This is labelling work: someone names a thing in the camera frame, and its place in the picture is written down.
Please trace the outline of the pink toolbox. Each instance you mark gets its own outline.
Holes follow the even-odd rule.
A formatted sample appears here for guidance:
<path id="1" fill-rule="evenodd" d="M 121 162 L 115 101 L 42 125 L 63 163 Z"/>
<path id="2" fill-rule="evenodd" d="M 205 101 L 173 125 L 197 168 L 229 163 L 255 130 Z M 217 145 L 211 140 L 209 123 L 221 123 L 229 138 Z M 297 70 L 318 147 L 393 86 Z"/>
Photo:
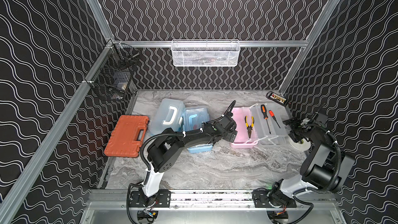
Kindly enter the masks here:
<path id="1" fill-rule="evenodd" d="M 268 123 L 271 129 L 269 134 L 266 120 L 263 118 L 261 112 L 261 105 L 264 104 L 267 109 Z M 271 118 L 269 110 L 272 110 L 280 125 L 277 126 L 275 121 Z M 250 107 L 235 107 L 233 108 L 233 119 L 237 127 L 237 136 L 235 141 L 230 144 L 235 149 L 249 149 L 257 145 L 263 146 L 285 146 L 288 145 L 288 129 L 283 125 L 283 121 L 289 118 L 288 113 L 284 107 L 276 103 L 256 103 Z M 251 116 L 255 119 L 252 136 L 249 139 L 245 125 L 245 116 Z"/>

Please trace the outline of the light blue front toolbox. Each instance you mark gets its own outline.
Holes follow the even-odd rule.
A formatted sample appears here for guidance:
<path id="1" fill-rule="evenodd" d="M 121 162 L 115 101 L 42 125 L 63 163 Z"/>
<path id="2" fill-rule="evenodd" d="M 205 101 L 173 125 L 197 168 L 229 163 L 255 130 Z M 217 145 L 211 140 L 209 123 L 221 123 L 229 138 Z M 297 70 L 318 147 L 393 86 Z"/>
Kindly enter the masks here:
<path id="1" fill-rule="evenodd" d="M 206 106 L 187 107 L 183 116 L 184 131 L 192 131 L 200 129 L 203 122 L 210 121 L 209 114 Z M 201 153 L 211 151 L 212 144 L 201 144 L 188 148 L 189 153 Z"/>

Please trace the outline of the turquoise back toolbox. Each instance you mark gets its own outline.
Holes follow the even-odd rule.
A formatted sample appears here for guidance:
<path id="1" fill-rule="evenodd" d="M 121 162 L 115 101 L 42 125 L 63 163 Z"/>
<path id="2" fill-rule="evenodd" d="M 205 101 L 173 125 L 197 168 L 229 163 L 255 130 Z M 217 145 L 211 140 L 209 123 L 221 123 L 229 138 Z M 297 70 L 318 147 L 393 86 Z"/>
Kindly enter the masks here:
<path id="1" fill-rule="evenodd" d="M 163 99 L 155 117 L 149 122 L 148 130 L 152 135 L 162 133 L 167 128 L 179 131 L 182 125 L 182 115 L 185 110 L 183 101 Z"/>

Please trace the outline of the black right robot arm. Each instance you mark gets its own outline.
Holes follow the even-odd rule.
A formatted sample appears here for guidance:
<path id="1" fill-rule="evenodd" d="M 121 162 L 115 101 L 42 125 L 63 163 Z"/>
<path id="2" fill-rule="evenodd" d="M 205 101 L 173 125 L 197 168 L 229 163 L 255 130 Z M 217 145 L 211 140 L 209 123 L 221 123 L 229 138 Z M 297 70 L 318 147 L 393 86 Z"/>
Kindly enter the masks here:
<path id="1" fill-rule="evenodd" d="M 267 193 L 275 207 L 293 207 L 297 196 L 309 191 L 336 193 L 343 187 L 355 159 L 341 150 L 337 138 L 327 129 L 328 116 L 318 111 L 314 116 L 284 120 L 290 127 L 289 137 L 294 144 L 310 142 L 314 145 L 303 162 L 299 175 L 276 182 Z"/>

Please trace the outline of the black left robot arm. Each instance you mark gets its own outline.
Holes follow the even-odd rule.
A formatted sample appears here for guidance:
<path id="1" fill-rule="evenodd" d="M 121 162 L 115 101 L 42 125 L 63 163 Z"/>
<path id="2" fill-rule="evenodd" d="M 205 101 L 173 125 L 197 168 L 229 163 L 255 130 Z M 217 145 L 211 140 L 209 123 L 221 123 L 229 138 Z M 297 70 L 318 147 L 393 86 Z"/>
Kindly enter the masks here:
<path id="1" fill-rule="evenodd" d="M 176 132 L 167 128 L 144 141 L 139 156 L 146 166 L 146 176 L 140 183 L 130 183 L 128 190 L 137 188 L 146 198 L 151 198 L 159 192 L 163 174 L 176 163 L 183 150 L 220 140 L 234 142 L 237 136 L 232 113 L 235 104 L 236 101 L 232 101 L 221 117 L 203 122 L 199 129 Z"/>

